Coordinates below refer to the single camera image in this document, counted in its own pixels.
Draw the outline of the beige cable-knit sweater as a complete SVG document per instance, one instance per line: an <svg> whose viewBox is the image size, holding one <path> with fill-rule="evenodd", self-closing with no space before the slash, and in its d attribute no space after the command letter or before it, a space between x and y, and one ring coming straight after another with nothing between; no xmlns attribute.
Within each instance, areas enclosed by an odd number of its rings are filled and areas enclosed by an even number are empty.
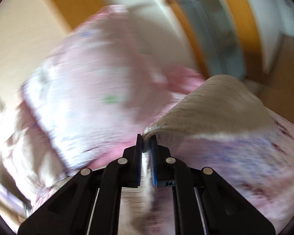
<svg viewBox="0 0 294 235"><path fill-rule="evenodd" d="M268 109L238 79L229 75L209 78L144 131L154 135L233 139L271 130Z"/></svg>

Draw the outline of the white floral pillow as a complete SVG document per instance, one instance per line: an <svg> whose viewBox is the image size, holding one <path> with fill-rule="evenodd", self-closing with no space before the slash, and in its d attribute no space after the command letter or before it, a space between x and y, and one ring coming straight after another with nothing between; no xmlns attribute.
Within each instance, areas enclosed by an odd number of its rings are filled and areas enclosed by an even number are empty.
<svg viewBox="0 0 294 235"><path fill-rule="evenodd" d="M22 86L52 147L78 169L131 145L171 99L132 27L110 5L71 32Z"/></svg>

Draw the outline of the pink floral bed sheet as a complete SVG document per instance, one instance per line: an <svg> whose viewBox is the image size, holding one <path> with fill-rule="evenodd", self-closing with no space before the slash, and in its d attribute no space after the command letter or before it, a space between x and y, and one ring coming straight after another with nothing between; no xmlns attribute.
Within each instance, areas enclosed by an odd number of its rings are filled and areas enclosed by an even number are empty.
<svg viewBox="0 0 294 235"><path fill-rule="evenodd" d="M186 67L175 67L161 74L171 99L147 127L206 81ZM273 224L276 232L281 232L294 216L294 125L268 111L274 127L248 137L155 136L160 145L169 148L173 156L188 166L213 168ZM119 158L123 150L93 160L91 168L105 167Z"/></svg>

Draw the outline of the wooden framed interior window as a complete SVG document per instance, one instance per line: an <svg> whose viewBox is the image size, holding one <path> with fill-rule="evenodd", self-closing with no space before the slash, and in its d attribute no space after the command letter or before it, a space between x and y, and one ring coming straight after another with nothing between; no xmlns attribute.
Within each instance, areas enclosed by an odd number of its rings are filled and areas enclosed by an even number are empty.
<svg viewBox="0 0 294 235"><path fill-rule="evenodd" d="M165 0L206 78L226 74L263 81L263 55L248 0Z"/></svg>

